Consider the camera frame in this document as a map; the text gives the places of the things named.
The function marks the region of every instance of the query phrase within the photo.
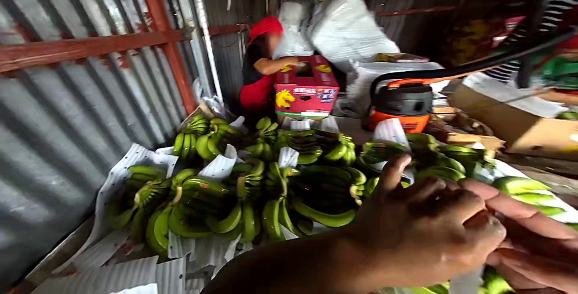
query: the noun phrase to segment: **human hand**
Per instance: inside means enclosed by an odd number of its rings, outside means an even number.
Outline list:
[[[578,232],[477,181],[460,184],[502,216],[507,242],[487,263],[518,292],[578,293]]]
[[[284,57],[283,61],[285,66],[297,66],[299,64],[299,59],[297,57]]]
[[[483,264],[506,236],[473,192],[439,178],[401,187],[410,161],[402,155],[387,163],[356,221],[343,229],[365,260],[359,287],[447,281]]]

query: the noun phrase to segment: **orange shop vacuum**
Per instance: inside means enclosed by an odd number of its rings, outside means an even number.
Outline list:
[[[371,84],[371,106],[367,116],[363,119],[363,127],[374,130],[380,121],[398,118],[406,133],[421,133],[432,111],[434,94],[429,84],[493,69],[508,61],[554,47],[560,42],[572,38],[575,31],[574,27],[570,27],[560,32],[544,34],[532,40],[526,39],[516,43],[516,45],[509,46],[510,48],[502,54],[451,69],[383,74]],[[382,82],[383,84],[378,89],[378,84]]]

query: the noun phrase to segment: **person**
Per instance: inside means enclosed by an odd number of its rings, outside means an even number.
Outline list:
[[[297,57],[271,59],[283,37],[277,17],[266,17],[249,32],[249,46],[243,61],[243,87],[239,95],[245,118],[269,116],[273,112],[275,73],[296,66]]]
[[[410,162],[387,163],[352,224],[241,254],[202,294],[369,293],[433,285],[483,263],[517,293],[578,293],[578,232],[480,182],[403,188]]]

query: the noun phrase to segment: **rusty metal frame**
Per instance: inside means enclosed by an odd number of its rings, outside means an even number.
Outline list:
[[[183,59],[176,44],[178,41],[189,39],[186,34],[190,31],[187,31],[187,29],[183,29],[183,31],[173,30],[170,27],[163,0],[145,1],[153,21],[151,24],[153,32],[0,45],[0,73],[159,45],[169,61],[177,88],[183,100],[184,109],[187,115],[191,114],[197,104],[193,97],[192,86],[187,78]]]

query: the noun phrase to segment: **brown cardboard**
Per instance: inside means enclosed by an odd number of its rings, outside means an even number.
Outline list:
[[[450,104],[491,128],[506,151],[578,161],[578,122],[542,118],[459,85]]]

